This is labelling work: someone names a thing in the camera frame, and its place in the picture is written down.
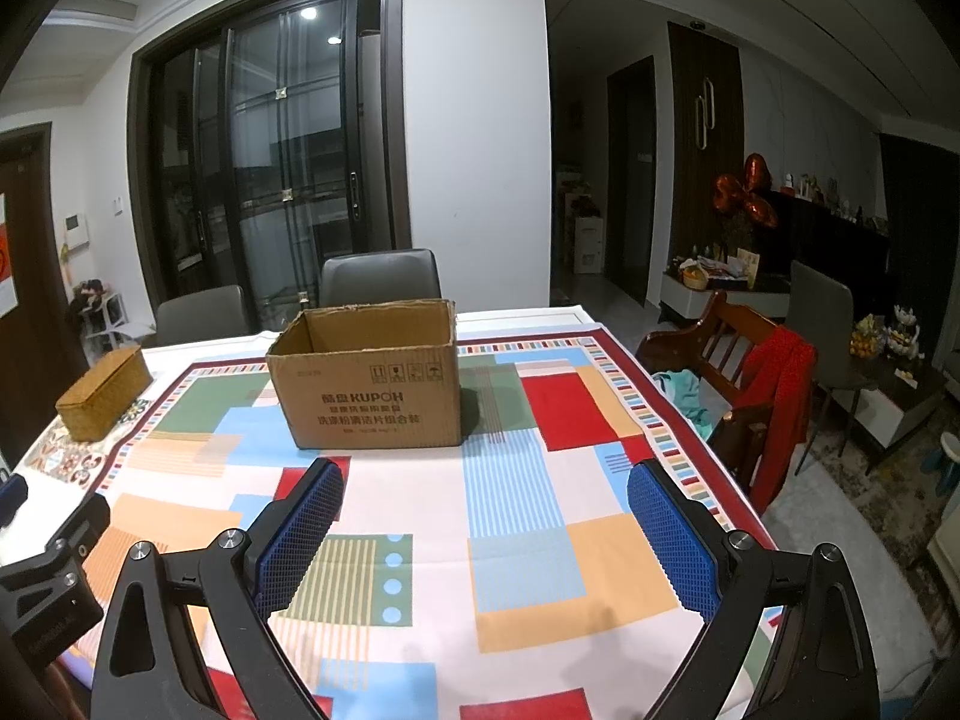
wooden chair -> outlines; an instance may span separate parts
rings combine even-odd
[[[692,370],[706,379],[733,405],[742,389],[739,384],[743,361],[750,350],[770,338],[776,324],[749,306],[727,303],[727,293],[716,292],[696,324],[683,330],[648,333],[637,348],[637,360],[650,373]],[[719,365],[712,362],[721,338],[729,337]],[[748,342],[733,371],[726,372],[737,342]],[[743,490],[750,490],[754,469],[763,452],[773,404],[731,409],[713,429],[707,444],[731,471]]]

red jacket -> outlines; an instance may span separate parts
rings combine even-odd
[[[733,407],[774,404],[763,456],[750,487],[750,502],[760,514],[784,486],[794,448],[806,441],[816,362],[817,350],[782,325],[743,361],[743,392]]]

ceiling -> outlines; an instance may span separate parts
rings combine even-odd
[[[913,0],[645,1],[762,47],[875,122],[960,129],[960,68]]]
[[[85,93],[138,32],[189,1],[61,1],[0,101],[53,86]],[[548,12],[555,15],[558,1],[547,0]],[[771,52],[874,122],[900,117],[960,129],[960,68],[913,0],[634,1],[611,20],[605,0],[575,0],[551,41],[579,52],[573,64],[586,67],[614,40],[642,39],[650,20],[698,18],[712,34]]]
[[[550,80],[563,86],[637,59],[666,20],[689,17],[644,0],[546,0]]]

open cardboard box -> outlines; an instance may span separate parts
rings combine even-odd
[[[448,300],[304,311],[274,341],[267,365],[301,449],[461,442]]]

chair backrest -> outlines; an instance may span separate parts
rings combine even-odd
[[[816,347],[815,381],[831,388],[848,378],[853,295],[847,286],[794,260],[784,324]]]
[[[428,248],[332,257],[320,273],[320,306],[440,297],[437,261]]]
[[[167,300],[157,308],[160,346],[248,336],[252,331],[243,290],[235,284]]]
[[[776,324],[757,314],[750,306],[737,306],[727,303],[727,293],[714,293],[707,303],[699,322],[697,322],[698,348],[700,357],[694,373],[709,381],[714,389],[728,403],[733,404],[740,394],[739,379],[743,370],[743,361],[750,350],[773,335]],[[721,339],[727,346],[719,362],[714,361]],[[733,371],[728,371],[728,363],[733,352],[740,351]]]

